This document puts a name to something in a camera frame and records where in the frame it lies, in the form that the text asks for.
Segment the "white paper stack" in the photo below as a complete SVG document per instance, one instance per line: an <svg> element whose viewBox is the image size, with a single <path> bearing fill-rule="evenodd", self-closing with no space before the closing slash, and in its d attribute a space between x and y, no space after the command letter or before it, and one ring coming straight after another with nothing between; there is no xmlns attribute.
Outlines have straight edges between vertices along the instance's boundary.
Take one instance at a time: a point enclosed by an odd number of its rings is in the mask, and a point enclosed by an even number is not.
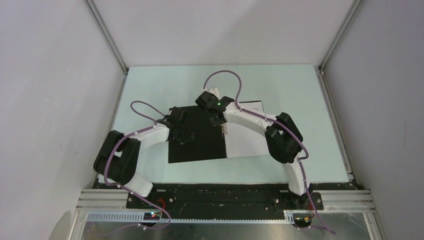
<svg viewBox="0 0 424 240"><path fill-rule="evenodd" d="M235 123L226 123L228 134L224 135L228 158L269 155L264 136Z"/></svg>

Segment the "beige black file folder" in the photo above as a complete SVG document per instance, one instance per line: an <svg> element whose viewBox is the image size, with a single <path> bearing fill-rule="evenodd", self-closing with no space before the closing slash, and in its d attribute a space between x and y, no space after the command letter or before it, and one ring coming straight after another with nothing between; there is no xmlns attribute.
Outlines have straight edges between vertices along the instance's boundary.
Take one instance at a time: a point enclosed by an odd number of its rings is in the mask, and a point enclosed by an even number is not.
<svg viewBox="0 0 424 240"><path fill-rule="evenodd" d="M225 137L221 127L213 126L207 113L199 106L184 106L191 114L189 128L194 132L194 141L178 144L168 142L168 163L184 163L194 161L226 159Z"/></svg>

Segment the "printed white paper sheet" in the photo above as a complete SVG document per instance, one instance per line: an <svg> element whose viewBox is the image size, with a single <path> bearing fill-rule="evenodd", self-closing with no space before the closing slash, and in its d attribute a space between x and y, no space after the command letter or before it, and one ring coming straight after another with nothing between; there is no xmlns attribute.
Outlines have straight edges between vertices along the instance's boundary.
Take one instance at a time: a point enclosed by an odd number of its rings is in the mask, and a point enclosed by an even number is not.
<svg viewBox="0 0 424 240"><path fill-rule="evenodd" d="M264 108L261 101L244 101L240 103L240 106L251 112L256 112L260 114L264 113Z"/></svg>

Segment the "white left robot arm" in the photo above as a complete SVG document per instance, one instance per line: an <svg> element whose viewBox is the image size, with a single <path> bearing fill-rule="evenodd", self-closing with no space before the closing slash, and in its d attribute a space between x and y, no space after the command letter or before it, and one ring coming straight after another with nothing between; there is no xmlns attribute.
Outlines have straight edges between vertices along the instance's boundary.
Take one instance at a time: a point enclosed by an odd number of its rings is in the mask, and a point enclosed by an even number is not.
<svg viewBox="0 0 424 240"><path fill-rule="evenodd" d="M94 171L103 176L105 184L137 194L138 201L145 208L153 208L158 202L158 194L152 191L153 183L137 172L139 153L168 141L180 145L193 141L194 132L189 128L191 116L189 111L173 107L152 126L127 134L110 131L94 160Z"/></svg>

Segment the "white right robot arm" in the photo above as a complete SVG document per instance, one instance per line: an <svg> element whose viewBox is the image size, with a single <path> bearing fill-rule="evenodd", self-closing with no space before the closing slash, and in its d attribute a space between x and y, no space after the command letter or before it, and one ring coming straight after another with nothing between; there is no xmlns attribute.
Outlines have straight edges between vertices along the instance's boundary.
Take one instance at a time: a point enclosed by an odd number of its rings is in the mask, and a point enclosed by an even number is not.
<svg viewBox="0 0 424 240"><path fill-rule="evenodd" d="M291 204L297 209L310 204L310 181L302 164L309 152L290 115L285 112L279 115L260 113L245 108L230 97L219 99L210 91L203 91L195 103L208 114L213 125L236 124L263 136L269 154L283 166L292 193Z"/></svg>

